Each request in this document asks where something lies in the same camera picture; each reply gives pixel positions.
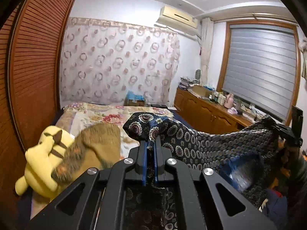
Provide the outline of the person's right hand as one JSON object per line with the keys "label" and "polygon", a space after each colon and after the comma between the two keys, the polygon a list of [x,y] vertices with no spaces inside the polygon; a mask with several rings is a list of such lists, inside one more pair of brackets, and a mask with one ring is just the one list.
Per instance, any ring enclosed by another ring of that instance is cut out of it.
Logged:
{"label": "person's right hand", "polygon": [[278,140],[278,153],[276,154],[277,173],[282,174],[286,178],[290,178],[295,162],[300,155],[300,148],[297,146],[289,146],[285,139]]}

